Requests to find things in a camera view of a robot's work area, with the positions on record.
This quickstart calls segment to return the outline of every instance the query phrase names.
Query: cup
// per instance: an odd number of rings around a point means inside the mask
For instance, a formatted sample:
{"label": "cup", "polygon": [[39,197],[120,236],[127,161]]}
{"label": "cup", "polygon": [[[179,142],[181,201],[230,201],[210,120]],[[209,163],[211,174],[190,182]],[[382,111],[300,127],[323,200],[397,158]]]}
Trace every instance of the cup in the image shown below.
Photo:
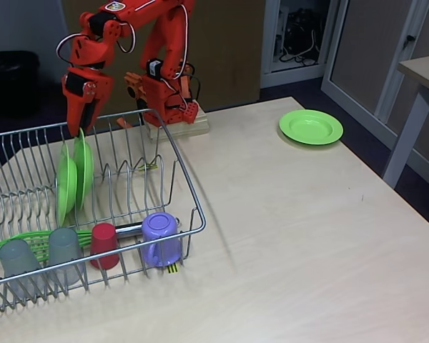
{"label": "cup", "polygon": [[[49,265],[54,266],[73,259],[82,257],[81,247],[79,246],[78,234],[66,227],[54,230],[49,235]],[[78,263],[78,270],[84,272],[84,263]],[[49,273],[52,281],[56,278],[64,286],[76,284],[79,281],[79,275],[74,265],[60,267]]]}
{"label": "cup", "polygon": [[[102,223],[92,229],[91,255],[110,252],[117,249],[116,228],[114,225]],[[112,254],[99,259],[103,269],[111,269],[119,262],[119,255]],[[99,262],[92,259],[91,264],[99,268]]]}
{"label": "cup", "polygon": [[[30,249],[30,246],[23,239],[13,239],[3,245],[0,248],[0,262],[5,271],[5,277],[20,275],[41,268],[40,263],[38,263],[33,251]],[[26,288],[28,294],[22,289],[17,281],[9,282],[9,286],[19,298],[23,299],[29,295],[34,297],[36,294],[36,288],[31,283],[30,279],[35,282],[40,292],[44,291],[44,280],[40,275],[22,277],[19,279],[22,286]]]}
{"label": "cup", "polygon": [[[143,221],[142,232],[146,242],[168,237],[178,232],[177,220],[166,212],[150,214]],[[144,247],[144,260],[151,267],[165,267],[181,259],[179,239],[168,239]]]}

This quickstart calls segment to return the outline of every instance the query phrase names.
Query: white cable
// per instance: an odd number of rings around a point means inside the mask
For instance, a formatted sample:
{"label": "white cable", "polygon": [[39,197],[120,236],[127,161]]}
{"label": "white cable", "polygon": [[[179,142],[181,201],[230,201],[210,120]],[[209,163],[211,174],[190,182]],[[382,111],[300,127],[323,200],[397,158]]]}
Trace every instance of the white cable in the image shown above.
{"label": "white cable", "polygon": [[57,57],[59,57],[62,61],[68,62],[73,66],[73,63],[71,63],[70,61],[67,61],[65,58],[63,58],[62,56],[60,56],[60,50],[62,49],[63,45],[69,41],[70,39],[73,39],[74,37],[78,37],[78,36],[86,36],[89,38],[89,36],[87,36],[86,34],[69,34],[67,37],[63,38],[56,47],[56,54]]}
{"label": "white cable", "polygon": [[305,50],[297,55],[292,55],[292,59],[295,59],[296,57],[302,56],[303,54],[306,54],[309,51],[312,51],[312,49],[315,47],[315,43],[316,43],[316,33],[315,30],[312,30],[312,46],[308,49]]}
{"label": "white cable", "polygon": [[321,52],[321,51],[320,51],[320,47],[319,47],[318,45],[316,45],[316,44],[315,44],[315,48],[316,48],[316,51],[317,51],[317,52]]}
{"label": "white cable", "polygon": [[186,33],[185,33],[185,40],[184,40],[183,65],[182,65],[179,73],[177,73],[177,75],[173,78],[174,80],[178,79],[184,73],[184,68],[186,67],[186,60],[187,60],[187,41],[188,41],[188,36],[189,36],[189,14],[187,14],[186,7],[183,4],[180,4],[180,6],[183,8],[184,16],[186,19],[186,30],[185,30]]}
{"label": "white cable", "polygon": [[148,1],[147,3],[145,3],[145,4],[143,4],[143,5],[141,5],[141,6],[139,6],[139,7],[137,7],[136,9],[135,9],[135,11],[139,11],[140,9],[142,9],[143,7],[146,7],[146,6],[148,6],[148,5],[150,5],[150,4],[152,4],[153,2],[155,2],[156,0],[151,0],[151,1]]}
{"label": "white cable", "polygon": [[132,24],[130,24],[126,21],[123,23],[120,23],[120,24],[121,25],[129,25],[130,31],[132,32],[132,42],[130,44],[129,50],[124,49],[124,47],[121,45],[121,43],[119,43],[119,41],[117,41],[117,45],[119,46],[119,48],[121,49],[122,52],[124,52],[126,54],[130,54],[135,50],[135,42],[136,42],[135,28],[132,26]]}
{"label": "white cable", "polygon": [[181,99],[182,99],[182,101],[184,102],[184,105],[185,105],[185,108],[183,108],[184,110],[186,110],[187,109],[187,102],[186,102],[186,99],[181,95],[181,93],[180,92],[178,92],[175,88],[173,88],[172,86],[170,86],[170,84],[167,82],[167,80],[166,79],[160,79],[162,82],[164,82],[166,85],[167,85],[167,87],[169,87],[172,91],[174,91],[175,93],[178,93],[178,95],[181,97]]}

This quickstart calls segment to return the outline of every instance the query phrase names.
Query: glass door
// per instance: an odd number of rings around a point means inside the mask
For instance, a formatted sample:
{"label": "glass door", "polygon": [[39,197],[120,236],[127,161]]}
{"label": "glass door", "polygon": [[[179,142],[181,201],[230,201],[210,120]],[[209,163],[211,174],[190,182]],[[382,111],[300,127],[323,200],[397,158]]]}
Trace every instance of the glass door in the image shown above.
{"label": "glass door", "polygon": [[362,124],[386,121],[429,0],[342,0],[322,90]]}

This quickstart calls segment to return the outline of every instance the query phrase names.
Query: yellow tag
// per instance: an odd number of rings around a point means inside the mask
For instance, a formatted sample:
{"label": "yellow tag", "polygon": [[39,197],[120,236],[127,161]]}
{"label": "yellow tag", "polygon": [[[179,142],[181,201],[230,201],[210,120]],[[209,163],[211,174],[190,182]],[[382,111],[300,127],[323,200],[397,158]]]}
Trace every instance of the yellow tag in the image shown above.
{"label": "yellow tag", "polygon": [[167,270],[169,271],[169,274],[177,273],[178,272],[177,264],[176,263],[170,264],[169,266],[167,266]]}

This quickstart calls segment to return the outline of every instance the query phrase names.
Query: wooden block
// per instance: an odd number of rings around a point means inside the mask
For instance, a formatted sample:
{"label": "wooden block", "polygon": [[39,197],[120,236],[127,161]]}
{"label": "wooden block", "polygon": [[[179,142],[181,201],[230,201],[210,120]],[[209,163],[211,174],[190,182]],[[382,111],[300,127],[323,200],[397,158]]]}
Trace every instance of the wooden block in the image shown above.
{"label": "wooden block", "polygon": [[[151,139],[151,141],[155,141],[157,139],[157,132],[159,129],[151,124],[147,124],[146,128],[149,139]],[[199,113],[197,114],[193,124],[184,123],[182,121],[180,123],[167,125],[167,128],[175,139],[180,137],[199,136],[200,134],[206,134],[209,131],[208,117],[199,106]],[[161,131],[159,133],[159,140],[168,140],[165,132]]]}

